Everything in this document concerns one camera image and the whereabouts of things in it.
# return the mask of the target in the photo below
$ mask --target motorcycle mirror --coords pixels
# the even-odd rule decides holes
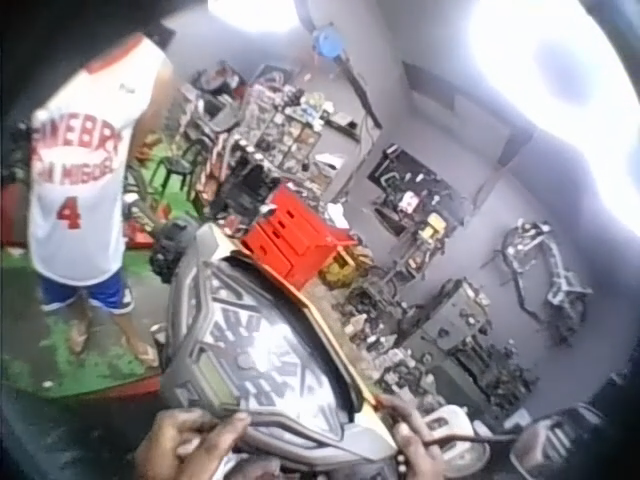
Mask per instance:
[[[549,478],[565,465],[576,444],[602,425],[602,416],[588,405],[555,412],[528,425],[509,458],[527,480]]]

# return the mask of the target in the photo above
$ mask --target number 4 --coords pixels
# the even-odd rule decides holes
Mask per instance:
[[[78,211],[78,197],[67,197],[58,208],[56,215],[58,220],[67,222],[69,230],[80,229],[80,212]]]

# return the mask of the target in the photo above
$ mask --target person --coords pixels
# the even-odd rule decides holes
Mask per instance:
[[[432,438],[417,410],[397,397],[381,396],[380,404],[397,418],[393,437],[407,459],[407,480],[444,480],[442,453],[425,448]],[[160,412],[151,431],[135,452],[138,480],[210,480],[231,449],[246,432],[251,418],[238,413],[216,427],[200,409]],[[280,462],[274,457],[250,457],[237,463],[224,480],[279,478]]]
[[[89,335],[91,304],[110,312],[138,360],[158,365],[132,322],[134,301],[122,271],[122,195],[127,162],[161,126],[173,89],[164,52],[135,34],[32,115],[28,248],[43,310],[71,312],[75,354]]]

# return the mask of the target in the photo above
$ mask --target hand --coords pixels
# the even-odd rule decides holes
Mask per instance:
[[[174,409],[159,413],[136,450],[137,478],[210,480],[250,421],[248,415],[240,413],[214,428],[215,419],[204,410]],[[279,466],[274,459],[250,459],[240,462],[226,478],[253,480],[265,473],[277,473]]]
[[[433,434],[422,421],[415,408],[390,395],[378,397],[380,404],[399,420],[393,429],[393,438],[407,458],[407,480],[443,480],[444,460],[440,448],[425,448],[423,442],[433,439]]]

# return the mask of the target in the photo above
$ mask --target motorcycle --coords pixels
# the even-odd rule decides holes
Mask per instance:
[[[220,419],[251,413],[240,453],[226,464],[234,455],[269,454],[281,459],[287,478],[404,478],[406,460],[389,419],[315,308],[215,222],[179,217],[161,224],[135,194],[125,197],[131,216],[155,239],[151,269],[170,284],[167,321],[152,329],[162,397]],[[500,434],[479,434],[454,405],[424,421],[447,478],[492,472],[489,478],[526,480],[562,469],[603,425],[585,405]]]

